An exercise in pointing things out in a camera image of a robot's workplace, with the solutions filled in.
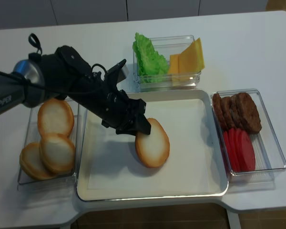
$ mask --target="wooden floor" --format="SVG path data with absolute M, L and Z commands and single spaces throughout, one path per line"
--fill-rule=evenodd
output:
M 286 0 L 269 0 L 266 10 L 286 10 Z M 242 229 L 286 229 L 286 210 L 239 214 Z M 228 229 L 223 207 L 177 205 L 90 212 L 72 229 Z
M 267 11 L 285 10 L 286 11 L 286 0 L 268 0 L 266 10 Z

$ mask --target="white tray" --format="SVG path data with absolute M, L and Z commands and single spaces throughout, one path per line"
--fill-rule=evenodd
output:
M 124 200 L 222 196 L 228 188 L 209 95 L 202 90 L 128 94 L 147 102 L 170 140 L 170 155 L 158 169 L 138 160 L 134 136 L 116 135 L 88 114 L 77 193 L 80 199 Z

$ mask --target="lettuce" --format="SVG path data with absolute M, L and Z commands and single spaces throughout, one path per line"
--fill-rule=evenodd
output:
M 139 76 L 167 74 L 169 66 L 163 55 L 155 51 L 150 39 L 136 33 L 133 42 L 133 51 L 139 65 Z M 150 83 L 161 81 L 159 77 L 148 80 Z

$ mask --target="white table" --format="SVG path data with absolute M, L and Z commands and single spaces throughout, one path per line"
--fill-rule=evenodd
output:
M 66 44 L 91 65 L 101 63 L 110 68 L 123 58 L 132 64 L 137 31 L 147 37 L 200 37 L 206 69 L 199 88 L 208 93 L 257 88 L 286 158 L 284 11 L 0 31 L 0 70 L 11 72 L 17 61 L 35 52 L 28 43 L 31 32 L 39 37 L 44 54 Z M 123 88 L 131 90 L 131 77 L 132 71 Z M 87 211 L 182 203 L 216 202 L 236 212 L 286 208 L 286 172 L 276 177 L 272 189 L 264 184 L 232 187 L 221 198 L 84 203 L 74 188 L 24 195 L 17 191 L 17 175 L 28 118 L 29 109 L 22 105 L 0 115 L 0 228 L 67 225 Z

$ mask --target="meat patty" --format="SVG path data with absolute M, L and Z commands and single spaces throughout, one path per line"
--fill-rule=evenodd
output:
M 229 129 L 235 128 L 235 124 L 233 122 L 230 112 L 230 106 L 231 106 L 231 98 L 229 96 L 221 99 L 221 110 L 223 112 L 225 123 L 227 124 Z
M 256 104 L 248 93 L 241 92 L 236 96 L 237 110 L 244 129 L 249 134 L 257 134 L 262 129 Z
M 225 131 L 228 130 L 227 124 L 225 123 L 225 119 L 223 116 L 223 112 L 221 110 L 221 97 L 218 93 L 215 93 L 212 97 L 213 108 L 215 111 L 215 115 L 219 122 L 220 127 Z
M 242 122 L 240 121 L 240 117 L 239 117 L 237 106 L 236 106 L 236 96 L 237 95 L 235 94 L 231 97 L 231 107 L 230 107 L 231 115 L 232 115 L 232 118 L 233 118 L 233 121 L 236 127 L 244 130 L 244 127 L 243 127 Z

